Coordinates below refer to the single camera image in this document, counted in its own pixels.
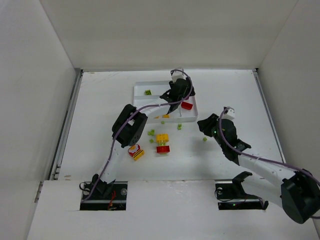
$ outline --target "red block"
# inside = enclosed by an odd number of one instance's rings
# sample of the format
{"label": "red block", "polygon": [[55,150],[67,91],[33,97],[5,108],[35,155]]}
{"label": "red block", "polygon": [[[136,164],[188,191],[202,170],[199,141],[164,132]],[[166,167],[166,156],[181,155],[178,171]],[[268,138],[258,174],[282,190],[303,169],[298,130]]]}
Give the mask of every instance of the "red block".
{"label": "red block", "polygon": [[169,146],[157,146],[156,147],[156,153],[157,154],[167,154],[170,152]]}
{"label": "red block", "polygon": [[183,101],[183,102],[181,103],[181,107],[182,107],[183,109],[191,110],[193,106],[194,106],[193,104],[188,103],[188,102],[185,102],[185,101]]}

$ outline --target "yellow block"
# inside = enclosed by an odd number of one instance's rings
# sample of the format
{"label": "yellow block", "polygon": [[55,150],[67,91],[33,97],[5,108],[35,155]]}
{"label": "yellow block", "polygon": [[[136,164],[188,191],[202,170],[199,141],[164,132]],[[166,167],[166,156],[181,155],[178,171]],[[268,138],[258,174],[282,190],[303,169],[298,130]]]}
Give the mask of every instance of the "yellow block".
{"label": "yellow block", "polygon": [[143,156],[145,154],[145,151],[143,151],[142,149],[140,149],[139,151],[137,151],[134,155],[133,155],[133,159],[135,161],[137,161],[139,158],[141,158],[141,156]]}
{"label": "yellow block", "polygon": [[167,142],[169,142],[169,136],[168,136],[167,133],[157,134],[157,135],[155,136],[155,141],[156,141],[157,143],[160,143],[160,142],[165,142],[165,143],[167,143]]}

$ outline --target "small green block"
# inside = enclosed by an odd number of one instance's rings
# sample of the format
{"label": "small green block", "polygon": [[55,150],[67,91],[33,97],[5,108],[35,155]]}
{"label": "small green block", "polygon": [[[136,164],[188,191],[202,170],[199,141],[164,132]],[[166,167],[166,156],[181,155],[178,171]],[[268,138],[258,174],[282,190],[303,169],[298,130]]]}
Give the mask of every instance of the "small green block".
{"label": "small green block", "polygon": [[151,95],[151,90],[145,90],[144,95]]}

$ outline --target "white table surface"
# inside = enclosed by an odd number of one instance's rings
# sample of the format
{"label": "white table surface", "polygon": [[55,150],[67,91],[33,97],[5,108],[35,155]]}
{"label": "white table surface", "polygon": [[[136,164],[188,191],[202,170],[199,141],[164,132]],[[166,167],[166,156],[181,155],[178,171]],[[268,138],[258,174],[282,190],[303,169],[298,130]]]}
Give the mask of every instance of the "white table surface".
{"label": "white table surface", "polygon": [[126,211],[79,211],[80,181],[45,181],[28,240],[316,240],[277,205],[218,210],[213,180],[129,181]]}
{"label": "white table surface", "polygon": [[[262,156],[281,161],[253,72],[251,70],[186,69],[191,76],[198,120],[224,106],[235,109],[238,137]],[[110,151],[112,125],[123,107],[133,102],[135,82],[171,80],[169,70],[86,72],[62,159],[59,180],[90,180]],[[138,142],[145,155],[134,161],[125,155],[117,180],[207,180],[231,179],[245,169],[228,161],[213,138],[204,142],[196,122],[150,123]],[[156,154],[147,131],[168,133],[170,153]]]}

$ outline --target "white tray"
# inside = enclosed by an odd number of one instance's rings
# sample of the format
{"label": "white tray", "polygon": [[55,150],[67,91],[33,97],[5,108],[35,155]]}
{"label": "white tray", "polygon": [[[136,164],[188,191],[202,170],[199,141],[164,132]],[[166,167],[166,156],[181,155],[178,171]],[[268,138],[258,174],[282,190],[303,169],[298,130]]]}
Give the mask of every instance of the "white tray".
{"label": "white tray", "polygon": [[[134,85],[133,91],[133,105],[135,107],[144,106],[157,99],[170,89],[168,81],[138,81]],[[150,90],[151,95],[145,95],[145,90]],[[160,123],[160,122],[174,122],[174,123],[186,123],[194,122],[198,118],[198,109],[195,96],[189,97],[184,102],[193,104],[191,110],[186,110],[178,107],[177,110],[170,113],[170,118],[148,118],[147,123]]]}

